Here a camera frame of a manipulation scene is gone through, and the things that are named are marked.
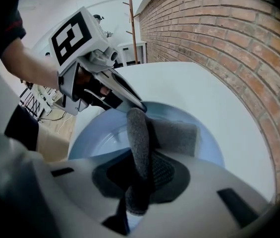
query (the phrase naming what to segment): wooden pole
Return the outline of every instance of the wooden pole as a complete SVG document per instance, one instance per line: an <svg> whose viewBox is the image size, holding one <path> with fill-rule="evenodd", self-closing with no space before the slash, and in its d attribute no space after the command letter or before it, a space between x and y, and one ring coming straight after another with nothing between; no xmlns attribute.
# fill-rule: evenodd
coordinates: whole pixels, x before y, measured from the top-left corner
<svg viewBox="0 0 280 238"><path fill-rule="evenodd" d="M131 16L131 26L132 26L132 37L133 37L133 48L134 48L135 64L138 64L138 54L136 52L136 42L135 42L135 30L134 30L134 18L133 18L132 0L129 0L129 6L130 6L130 16Z"/></svg>

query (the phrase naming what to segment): white table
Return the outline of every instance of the white table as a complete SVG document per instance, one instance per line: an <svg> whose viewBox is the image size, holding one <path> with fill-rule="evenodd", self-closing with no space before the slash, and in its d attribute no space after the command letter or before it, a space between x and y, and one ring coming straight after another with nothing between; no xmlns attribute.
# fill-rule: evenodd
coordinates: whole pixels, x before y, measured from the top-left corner
<svg viewBox="0 0 280 238"><path fill-rule="evenodd" d="M143 100L175 106L196 117L215 137L226 169L272 199L274 171L264 139L247 109L221 81L193 62L145 63L117 71ZM72 142L101 112L89 107L77 115Z"/></svg>
<svg viewBox="0 0 280 238"><path fill-rule="evenodd" d="M140 47L141 50L142 50L142 54L140 56L138 54L138 59L140 58L141 63L146 63L147 62L147 60L146 60L146 42L145 41L137 41L136 42L136 47ZM118 45L119 53L121 54L121 59L122 59L122 63L123 63L124 67L126 67L126 56L125 56L125 52L124 52L123 49L129 49L129 48L133 48L133 42L120 43Z"/></svg>

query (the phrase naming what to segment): brick wall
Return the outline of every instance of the brick wall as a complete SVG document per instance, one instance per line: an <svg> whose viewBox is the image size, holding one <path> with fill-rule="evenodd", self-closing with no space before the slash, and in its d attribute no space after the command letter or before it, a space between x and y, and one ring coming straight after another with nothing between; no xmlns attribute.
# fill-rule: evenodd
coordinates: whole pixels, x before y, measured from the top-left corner
<svg viewBox="0 0 280 238"><path fill-rule="evenodd" d="M140 26L148 62L196 62L243 102L269 147L280 200L280 11L273 1L152 0Z"/></svg>

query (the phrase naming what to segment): wooden coat rack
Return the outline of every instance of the wooden coat rack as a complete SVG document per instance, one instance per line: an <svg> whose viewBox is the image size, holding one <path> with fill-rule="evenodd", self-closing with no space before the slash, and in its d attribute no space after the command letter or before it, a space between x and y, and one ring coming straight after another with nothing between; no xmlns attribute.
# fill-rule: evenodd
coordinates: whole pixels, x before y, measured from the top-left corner
<svg viewBox="0 0 280 238"><path fill-rule="evenodd" d="M140 15L139 13L133 16L133 5L132 0L129 0L129 3L123 2L123 4L126 4L130 7L130 18L131 18L131 26L132 26L132 32L126 31L129 34L132 34L133 38L133 47L134 47L134 56L135 56L135 64L138 64L138 54L136 52L136 42L135 42L135 30L134 30L134 18Z"/></svg>

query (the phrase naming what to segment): forearm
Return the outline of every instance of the forearm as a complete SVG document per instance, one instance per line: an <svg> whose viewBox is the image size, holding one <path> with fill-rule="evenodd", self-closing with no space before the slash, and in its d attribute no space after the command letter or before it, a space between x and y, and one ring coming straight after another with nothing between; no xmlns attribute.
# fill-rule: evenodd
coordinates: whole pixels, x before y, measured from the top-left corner
<svg viewBox="0 0 280 238"><path fill-rule="evenodd" d="M57 68L51 57L40 58L14 40L3 52L1 60L14 76L25 81L58 89Z"/></svg>

